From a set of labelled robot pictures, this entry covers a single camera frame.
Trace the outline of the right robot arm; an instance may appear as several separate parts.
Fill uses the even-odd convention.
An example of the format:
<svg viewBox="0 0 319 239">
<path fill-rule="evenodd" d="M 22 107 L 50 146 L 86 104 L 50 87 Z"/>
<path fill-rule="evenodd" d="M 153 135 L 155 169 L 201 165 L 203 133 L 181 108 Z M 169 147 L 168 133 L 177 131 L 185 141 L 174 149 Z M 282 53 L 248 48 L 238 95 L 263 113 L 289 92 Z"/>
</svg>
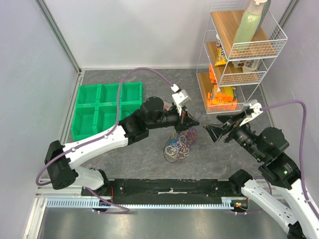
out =
<svg viewBox="0 0 319 239">
<path fill-rule="evenodd" d="M 259 135 L 251 131 L 250 121 L 261 113 L 247 110 L 237 115 L 217 116 L 220 124 L 203 124 L 214 142 L 235 140 L 261 163 L 259 171 L 279 190 L 288 207 L 261 189 L 256 180 L 241 169 L 229 178 L 228 190 L 234 196 L 245 195 L 267 212 L 287 233 L 289 239 L 319 237 L 318 208 L 303 191 L 301 168 L 284 151 L 289 147 L 284 134 L 275 127 L 265 128 Z"/>
</svg>

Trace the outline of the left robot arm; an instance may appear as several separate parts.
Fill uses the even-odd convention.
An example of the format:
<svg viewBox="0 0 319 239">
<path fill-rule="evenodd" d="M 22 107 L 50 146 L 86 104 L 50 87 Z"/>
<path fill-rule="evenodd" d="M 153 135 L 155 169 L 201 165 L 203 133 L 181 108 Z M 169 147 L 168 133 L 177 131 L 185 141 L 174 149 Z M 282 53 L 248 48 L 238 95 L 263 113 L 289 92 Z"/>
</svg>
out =
<svg viewBox="0 0 319 239">
<path fill-rule="evenodd" d="M 62 145 L 58 140 L 52 142 L 45 158 L 50 183 L 55 190 L 77 185 L 104 196 L 110 188 L 105 172 L 84 168 L 84 162 L 141 141 L 149 136 L 151 129 L 172 126 L 175 131 L 181 132 L 198 125 L 199 121 L 188 113 L 186 107 L 171 105 L 165 110 L 162 99 L 150 97 L 112 128 L 73 143 Z"/>
</svg>

